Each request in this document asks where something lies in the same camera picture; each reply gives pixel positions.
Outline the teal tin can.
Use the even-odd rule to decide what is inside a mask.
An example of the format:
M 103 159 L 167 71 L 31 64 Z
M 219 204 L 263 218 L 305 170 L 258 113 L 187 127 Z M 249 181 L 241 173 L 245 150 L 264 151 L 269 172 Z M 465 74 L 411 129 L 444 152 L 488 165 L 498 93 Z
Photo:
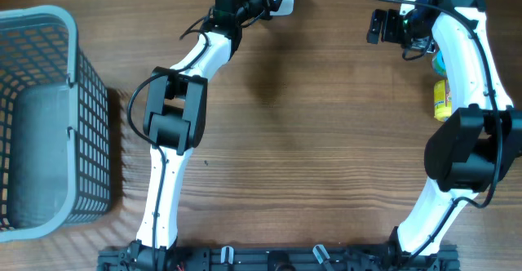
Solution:
M 443 78 L 447 77 L 444 59 L 440 51 L 437 51 L 432 57 L 431 66 L 438 75 Z

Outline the yellow cylindrical container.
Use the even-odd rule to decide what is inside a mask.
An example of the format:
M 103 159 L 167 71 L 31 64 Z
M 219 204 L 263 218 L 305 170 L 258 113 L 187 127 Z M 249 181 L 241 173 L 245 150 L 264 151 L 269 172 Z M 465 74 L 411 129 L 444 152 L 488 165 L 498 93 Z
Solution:
M 445 122 L 452 115 L 451 92 L 449 81 L 440 80 L 434 86 L 434 118 Z

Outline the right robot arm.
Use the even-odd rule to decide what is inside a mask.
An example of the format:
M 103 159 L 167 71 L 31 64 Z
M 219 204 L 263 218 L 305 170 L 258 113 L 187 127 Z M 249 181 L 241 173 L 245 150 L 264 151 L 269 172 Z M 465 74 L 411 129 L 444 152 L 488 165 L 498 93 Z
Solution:
M 442 57 L 451 112 L 424 151 L 427 181 L 389 241 L 385 265 L 429 269 L 466 206 L 486 208 L 521 150 L 521 112 L 502 86 L 489 48 L 484 0 L 390 0 L 373 13 L 367 40 L 392 42 L 417 58 Z

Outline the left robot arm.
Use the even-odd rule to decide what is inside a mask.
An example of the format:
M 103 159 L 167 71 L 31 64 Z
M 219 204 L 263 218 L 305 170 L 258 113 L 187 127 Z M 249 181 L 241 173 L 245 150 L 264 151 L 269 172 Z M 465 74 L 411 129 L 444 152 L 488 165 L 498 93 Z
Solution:
M 287 16 L 294 0 L 215 0 L 185 35 L 197 44 L 177 64 L 156 67 L 133 92 L 148 91 L 143 127 L 134 133 L 150 145 L 151 175 L 144 217 L 130 245 L 117 253 L 119 270 L 180 270 L 174 258 L 184 172 L 206 126 L 210 80 L 237 51 L 244 29 Z

